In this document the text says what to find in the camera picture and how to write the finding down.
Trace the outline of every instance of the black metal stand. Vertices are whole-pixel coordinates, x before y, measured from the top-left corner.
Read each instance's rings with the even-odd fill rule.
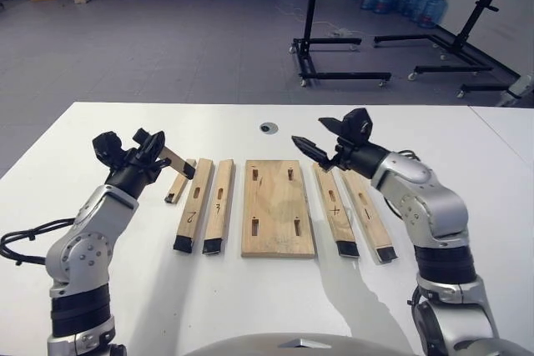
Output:
[[[317,73],[310,55],[311,44],[349,44],[359,45],[361,38],[311,38],[311,27],[314,21],[315,1],[308,0],[304,37],[293,39],[290,53],[296,53],[302,78],[300,85],[305,87],[309,79],[380,79],[383,87],[391,78],[391,73]]]
[[[428,39],[432,41],[435,46],[438,48],[444,49],[446,52],[455,55],[460,60],[465,62],[467,65],[454,65],[454,66],[415,66],[413,73],[408,76],[410,81],[416,79],[417,74],[422,73],[459,73],[459,72],[473,72],[478,73],[479,71],[491,71],[493,67],[485,64],[478,58],[467,54],[463,49],[469,38],[469,34],[473,27],[475,27],[476,21],[482,15],[482,12],[485,8],[493,12],[498,12],[499,9],[491,5],[493,0],[479,0],[476,2],[475,9],[471,13],[469,19],[464,25],[464,28],[461,32],[456,35],[454,42],[449,43],[444,38],[439,37],[438,35],[387,35],[375,37],[375,45],[381,42],[391,42],[391,41],[405,41],[411,39]],[[441,55],[441,60],[446,60],[446,55]]]

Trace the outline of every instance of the wooden board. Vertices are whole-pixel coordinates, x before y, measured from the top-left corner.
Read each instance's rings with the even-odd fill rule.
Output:
[[[189,196],[185,203],[184,213],[180,219],[178,232],[176,233],[176,240],[173,248],[181,250],[182,252],[191,253],[193,251],[193,244],[198,232],[198,225],[201,219],[202,207],[204,199],[207,198],[206,192],[211,175],[211,166],[213,162],[206,158],[199,160],[196,173],[194,174]]]
[[[213,197],[209,206],[208,227],[204,235],[202,253],[219,253],[223,242],[226,223],[228,221],[227,207],[230,201],[230,184],[234,160],[224,160],[219,163]]]
[[[196,160],[193,160],[192,158],[188,158],[186,163],[192,165],[193,167],[196,166],[197,164]],[[178,200],[180,199],[180,196],[182,196],[182,192],[184,191],[185,184],[188,181],[189,180],[184,175],[179,173],[176,176],[176,179],[171,185],[169,191],[167,192],[167,196],[165,196],[164,201],[166,203],[176,204]]]
[[[357,258],[359,254],[356,240],[345,206],[341,202],[340,192],[335,185],[334,175],[331,171],[326,173],[317,163],[314,163],[313,169],[319,183],[320,196],[332,236],[337,244],[337,250],[340,256]]]
[[[246,162],[241,256],[315,256],[304,181],[298,161]]]
[[[341,177],[349,191],[367,243],[381,263],[390,262],[397,256],[390,235],[385,230],[380,215],[367,193],[367,185],[364,184],[363,178],[354,171],[342,171]]]

